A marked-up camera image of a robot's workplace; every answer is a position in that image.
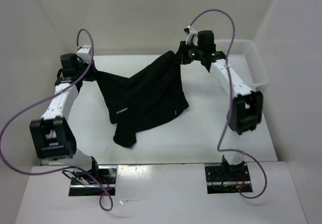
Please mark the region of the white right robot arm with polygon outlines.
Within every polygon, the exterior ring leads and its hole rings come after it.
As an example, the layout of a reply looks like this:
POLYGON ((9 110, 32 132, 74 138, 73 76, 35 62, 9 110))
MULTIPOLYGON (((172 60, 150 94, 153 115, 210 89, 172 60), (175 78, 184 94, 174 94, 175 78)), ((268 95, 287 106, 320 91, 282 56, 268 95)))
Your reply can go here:
POLYGON ((227 61, 226 53, 216 50, 211 30, 184 29, 187 38, 180 43, 177 55, 181 64, 199 61, 220 83, 231 100, 228 104, 227 132, 231 134, 228 145, 221 150, 221 176, 232 180, 245 166, 242 144, 244 134, 256 129, 262 120, 263 95, 250 88, 227 61))

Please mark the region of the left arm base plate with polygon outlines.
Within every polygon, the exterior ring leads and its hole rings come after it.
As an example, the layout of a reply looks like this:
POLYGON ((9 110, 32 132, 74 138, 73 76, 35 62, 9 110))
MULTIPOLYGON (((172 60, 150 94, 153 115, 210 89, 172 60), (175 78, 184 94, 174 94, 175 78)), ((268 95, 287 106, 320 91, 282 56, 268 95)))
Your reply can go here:
MULTIPOLYGON (((99 166, 97 176, 95 176, 111 196, 115 195, 117 169, 116 165, 102 165, 99 166)), ((70 180, 68 195, 71 197, 100 196, 104 194, 103 189, 87 174, 68 170, 63 171, 63 174, 70 180)))

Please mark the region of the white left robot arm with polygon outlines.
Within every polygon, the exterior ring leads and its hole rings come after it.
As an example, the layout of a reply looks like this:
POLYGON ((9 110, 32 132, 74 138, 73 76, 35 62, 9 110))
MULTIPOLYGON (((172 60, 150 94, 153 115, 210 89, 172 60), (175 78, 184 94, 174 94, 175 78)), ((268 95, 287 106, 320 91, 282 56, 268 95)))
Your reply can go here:
POLYGON ((71 108, 83 85, 82 81, 74 82, 86 70, 88 63, 75 53, 61 55, 60 61, 62 68, 57 73, 55 94, 61 94, 51 100, 40 119, 31 121, 32 140, 39 159, 80 167, 76 170, 77 178, 93 184, 101 176, 98 164, 94 157, 77 149, 76 138, 68 124, 71 108))

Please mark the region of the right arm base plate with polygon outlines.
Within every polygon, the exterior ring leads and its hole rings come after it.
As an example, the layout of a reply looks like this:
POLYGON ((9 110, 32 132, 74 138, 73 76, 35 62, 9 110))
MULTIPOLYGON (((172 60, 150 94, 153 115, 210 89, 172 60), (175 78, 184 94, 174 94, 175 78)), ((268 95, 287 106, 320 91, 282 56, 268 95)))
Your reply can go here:
POLYGON ((247 165, 228 163, 206 164, 204 166, 208 194, 227 194, 253 192, 247 165))

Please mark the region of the black shorts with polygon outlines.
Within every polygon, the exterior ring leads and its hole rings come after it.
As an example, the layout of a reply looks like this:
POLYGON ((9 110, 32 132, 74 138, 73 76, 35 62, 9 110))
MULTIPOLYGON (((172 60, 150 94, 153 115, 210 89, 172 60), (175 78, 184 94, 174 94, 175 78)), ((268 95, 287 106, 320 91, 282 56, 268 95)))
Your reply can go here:
POLYGON ((181 65, 173 51, 126 78, 97 71, 95 80, 116 125, 113 141, 124 147, 136 144, 136 134, 166 124, 189 104, 183 92, 181 65))

